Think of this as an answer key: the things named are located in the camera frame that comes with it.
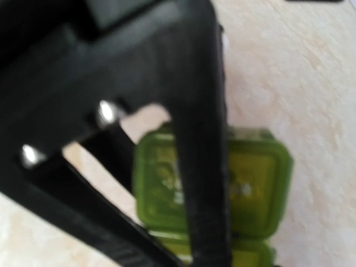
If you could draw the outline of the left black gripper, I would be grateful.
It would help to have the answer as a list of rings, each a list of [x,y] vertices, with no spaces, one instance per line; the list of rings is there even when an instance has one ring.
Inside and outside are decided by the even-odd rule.
[[[1,68],[1,171],[20,171],[23,145],[50,155],[89,135],[101,100],[157,103],[141,55],[177,20],[177,1],[3,1],[1,52],[23,48]]]

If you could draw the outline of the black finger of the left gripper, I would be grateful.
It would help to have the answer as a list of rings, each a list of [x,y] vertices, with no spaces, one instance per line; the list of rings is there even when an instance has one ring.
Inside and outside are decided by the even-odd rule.
[[[146,230],[111,204],[61,155],[32,170],[21,143],[1,133],[1,193],[122,266],[183,266]]]
[[[231,266],[228,126],[221,27],[210,1],[171,1],[172,118],[193,266]]]

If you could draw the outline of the green pill organizer box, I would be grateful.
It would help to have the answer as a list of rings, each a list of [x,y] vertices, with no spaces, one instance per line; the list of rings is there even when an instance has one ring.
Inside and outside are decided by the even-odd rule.
[[[137,144],[137,216],[185,264],[273,266],[293,158],[265,128],[231,128],[183,149],[164,124]]]

